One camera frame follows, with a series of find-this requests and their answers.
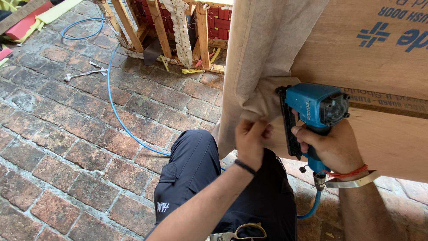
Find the blue logo on plywood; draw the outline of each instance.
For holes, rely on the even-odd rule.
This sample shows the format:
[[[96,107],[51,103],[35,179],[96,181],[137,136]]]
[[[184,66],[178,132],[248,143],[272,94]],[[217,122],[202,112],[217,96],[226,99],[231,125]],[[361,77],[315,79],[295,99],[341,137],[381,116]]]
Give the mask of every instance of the blue logo on plywood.
[[[357,38],[364,39],[360,43],[360,47],[366,46],[366,48],[370,48],[370,46],[376,40],[384,42],[386,38],[390,35],[390,33],[383,32],[383,30],[385,30],[388,25],[389,23],[377,22],[377,24],[374,25],[374,27],[372,28],[372,30],[370,30],[370,32],[367,29],[362,29],[360,33],[363,33],[363,34],[357,35]]]

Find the blue air hose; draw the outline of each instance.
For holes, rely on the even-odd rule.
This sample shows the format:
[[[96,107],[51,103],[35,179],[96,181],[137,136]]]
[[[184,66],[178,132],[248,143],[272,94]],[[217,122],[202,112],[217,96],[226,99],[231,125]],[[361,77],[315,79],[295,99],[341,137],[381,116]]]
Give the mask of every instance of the blue air hose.
[[[321,191],[317,191],[317,196],[315,196],[315,202],[314,205],[312,206],[311,210],[309,211],[309,213],[303,215],[303,216],[297,216],[298,219],[305,219],[308,218],[310,216],[312,216],[312,214],[315,213],[315,211],[318,208],[318,205],[320,204],[320,199],[321,199]]]
[[[65,36],[65,32],[69,29],[69,28],[71,28],[72,26],[74,26],[74,25],[76,25],[76,24],[79,24],[79,23],[81,23],[81,22],[85,22],[85,21],[90,21],[90,20],[102,20],[101,21],[101,25],[100,25],[100,27],[98,28],[98,30],[95,32],[95,33],[93,33],[92,35],[89,35],[89,36],[86,36],[86,37],[81,37],[81,38],[68,38],[68,37],[66,37]],[[94,36],[94,35],[96,35],[96,34],[98,34],[100,31],[101,31],[101,29],[103,28],[103,25],[104,25],[104,20],[105,20],[105,18],[104,18],[104,16],[103,16],[103,14],[101,13],[101,18],[88,18],[88,19],[83,19],[83,20],[80,20],[80,21],[77,21],[77,22],[74,22],[74,23],[72,23],[72,24],[70,24],[69,26],[67,26],[67,27],[65,27],[65,29],[62,31],[62,33],[61,33],[61,36],[64,38],[64,39],[70,39],[70,40],[80,40],[80,39],[86,39],[86,38],[90,38],[90,37],[92,37],[92,36]],[[145,148],[147,148],[147,149],[149,149],[149,150],[151,150],[151,151],[154,151],[154,152],[156,152],[156,153],[159,153],[159,154],[162,154],[162,155],[165,155],[165,156],[167,156],[167,157],[169,157],[169,156],[171,156],[170,154],[168,154],[168,153],[164,153],[164,152],[161,152],[161,151],[158,151],[158,150],[155,150],[155,149],[153,149],[153,148],[150,148],[149,146],[147,146],[147,145],[145,145],[144,143],[142,143],[141,141],[139,141],[126,127],[125,127],[125,125],[123,124],[123,122],[122,122],[122,120],[119,118],[119,116],[117,115],[117,112],[116,112],[116,108],[114,107],[114,104],[113,104],[113,100],[112,100],[112,97],[111,97],[111,91],[110,91],[110,69],[111,69],[111,63],[112,63],[112,61],[113,61],[113,57],[114,57],[114,54],[116,53],[116,50],[117,50],[117,48],[119,47],[119,43],[117,44],[117,46],[116,46],[116,48],[114,49],[114,51],[113,51],[113,53],[111,54],[111,58],[110,58],[110,62],[109,62],[109,64],[108,64],[108,69],[107,69],[107,91],[108,91],[108,97],[109,97],[109,100],[110,100],[110,105],[111,105],[111,108],[113,109],[113,112],[114,112],[114,115],[116,116],[116,118],[117,118],[117,120],[119,121],[119,123],[120,123],[120,125],[123,127],[123,129],[136,141],[136,142],[138,142],[140,145],[142,145],[142,146],[144,146]]]

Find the hand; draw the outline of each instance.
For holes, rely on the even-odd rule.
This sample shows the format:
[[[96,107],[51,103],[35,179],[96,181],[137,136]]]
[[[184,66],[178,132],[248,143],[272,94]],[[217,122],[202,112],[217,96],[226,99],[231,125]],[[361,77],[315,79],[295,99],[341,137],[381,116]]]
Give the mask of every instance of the hand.
[[[333,126],[327,136],[315,134],[305,127],[295,126],[291,129],[303,153],[308,152],[308,144],[312,145],[323,164],[339,174],[347,174],[364,165],[348,120],[344,119]]]
[[[241,120],[235,129],[236,148],[238,159],[258,171],[262,166],[265,153],[262,146],[262,138],[268,139],[272,136],[272,126],[264,120],[253,123]]]

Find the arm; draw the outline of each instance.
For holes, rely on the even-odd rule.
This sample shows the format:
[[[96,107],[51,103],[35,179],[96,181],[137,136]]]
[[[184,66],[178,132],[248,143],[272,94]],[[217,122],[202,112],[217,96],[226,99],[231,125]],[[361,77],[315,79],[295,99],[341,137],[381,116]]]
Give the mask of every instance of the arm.
[[[322,162],[335,173],[347,174],[364,165],[348,120],[332,127],[327,136],[319,136],[302,127],[293,127],[291,131],[301,143],[302,152],[308,151],[308,144],[312,145]],[[340,181],[352,181],[366,175],[368,171]],[[403,240],[374,183],[339,189],[339,198],[347,241]]]
[[[261,138],[270,137],[267,123],[242,121],[235,131],[239,160],[254,170],[262,166]],[[201,241],[214,230],[227,209],[253,179],[247,170],[232,165],[181,207],[168,215],[148,241]]]

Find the black wristband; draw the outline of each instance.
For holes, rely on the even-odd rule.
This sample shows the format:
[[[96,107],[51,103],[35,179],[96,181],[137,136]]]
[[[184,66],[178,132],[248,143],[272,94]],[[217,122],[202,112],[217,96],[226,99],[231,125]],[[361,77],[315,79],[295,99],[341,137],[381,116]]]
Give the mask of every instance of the black wristband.
[[[254,171],[254,169],[252,169],[251,167],[247,166],[246,164],[242,163],[240,160],[235,159],[235,164],[242,167],[243,169],[247,170],[249,173],[253,174],[254,176],[256,175],[256,171]]]

